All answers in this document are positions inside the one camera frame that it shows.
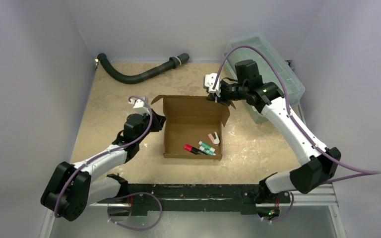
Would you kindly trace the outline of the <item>brown cardboard box sheet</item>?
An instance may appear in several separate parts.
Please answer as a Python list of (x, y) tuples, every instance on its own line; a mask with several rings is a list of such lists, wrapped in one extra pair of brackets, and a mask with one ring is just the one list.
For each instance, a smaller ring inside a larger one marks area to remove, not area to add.
[[(225, 106), (209, 101), (205, 96), (158, 95), (151, 104), (162, 102), (163, 115), (166, 117), (163, 126), (163, 156), (168, 159), (212, 159), (221, 160), (223, 147), (215, 145), (209, 134), (217, 133), (223, 141), (222, 129), (234, 105)], [(215, 149), (214, 155), (193, 154), (185, 149), (186, 145), (199, 148), (202, 141)]]

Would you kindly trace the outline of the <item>green white tube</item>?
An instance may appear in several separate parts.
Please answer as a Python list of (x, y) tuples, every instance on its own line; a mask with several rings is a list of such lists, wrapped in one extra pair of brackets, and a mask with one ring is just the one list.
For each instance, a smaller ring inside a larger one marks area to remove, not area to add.
[(200, 142), (199, 142), (199, 145), (200, 145), (201, 147), (203, 147), (204, 149), (207, 149), (207, 150), (209, 150), (209, 151), (211, 151), (211, 152), (213, 152), (213, 153), (215, 152), (215, 148), (213, 148), (212, 146), (210, 146), (210, 145), (204, 143), (203, 141), (200, 141)]
[(207, 149), (205, 147), (200, 147), (199, 148), (203, 153), (207, 154), (207, 155), (216, 155), (214, 152), (212, 152), (210, 149)]

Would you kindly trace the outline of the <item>pink white clip tool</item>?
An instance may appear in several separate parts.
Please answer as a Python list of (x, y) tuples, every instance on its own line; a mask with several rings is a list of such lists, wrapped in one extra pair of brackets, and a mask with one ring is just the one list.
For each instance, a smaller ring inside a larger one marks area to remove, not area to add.
[(220, 138), (218, 133), (215, 131), (213, 133), (208, 134), (208, 138), (214, 145), (219, 145), (220, 144)]

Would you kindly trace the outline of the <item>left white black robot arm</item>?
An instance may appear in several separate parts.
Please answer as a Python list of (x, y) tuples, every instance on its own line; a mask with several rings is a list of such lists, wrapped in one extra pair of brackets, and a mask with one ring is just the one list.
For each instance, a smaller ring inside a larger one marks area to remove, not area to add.
[(41, 205), (53, 211), (55, 217), (74, 221), (88, 205), (100, 200), (124, 202), (128, 196), (126, 180), (114, 174), (102, 182), (96, 179), (129, 162), (138, 153), (143, 139), (151, 132), (161, 131), (165, 121), (165, 116), (153, 110), (129, 115), (123, 130), (105, 150), (74, 164), (61, 162), (56, 166), (41, 196)]

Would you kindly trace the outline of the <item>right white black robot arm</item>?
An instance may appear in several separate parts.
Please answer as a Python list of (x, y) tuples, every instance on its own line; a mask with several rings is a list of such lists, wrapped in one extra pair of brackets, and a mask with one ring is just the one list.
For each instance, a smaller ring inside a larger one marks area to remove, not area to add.
[(270, 202), (278, 193), (288, 190), (307, 194), (333, 178), (341, 158), (340, 151), (336, 147), (329, 148), (307, 129), (287, 107), (283, 91), (275, 83), (263, 81), (255, 61), (240, 61), (235, 69), (237, 79), (232, 79), (231, 83), (217, 79), (217, 73), (204, 76), (207, 99), (226, 106), (232, 101), (245, 100), (278, 129), (300, 164), (296, 169), (274, 173), (261, 180), (256, 199)]

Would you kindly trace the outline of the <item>black red marker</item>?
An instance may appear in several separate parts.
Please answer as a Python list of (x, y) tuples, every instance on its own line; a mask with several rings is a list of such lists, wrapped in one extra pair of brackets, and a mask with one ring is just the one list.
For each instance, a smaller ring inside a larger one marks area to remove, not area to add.
[(199, 149), (197, 149), (197, 148), (195, 148), (195, 147), (193, 147), (193, 146), (191, 146), (189, 144), (186, 144), (184, 146), (184, 149), (189, 151), (189, 152), (191, 152), (191, 153), (193, 153), (193, 154), (195, 154), (195, 155), (207, 155), (203, 151), (201, 151), (201, 150), (199, 150)]

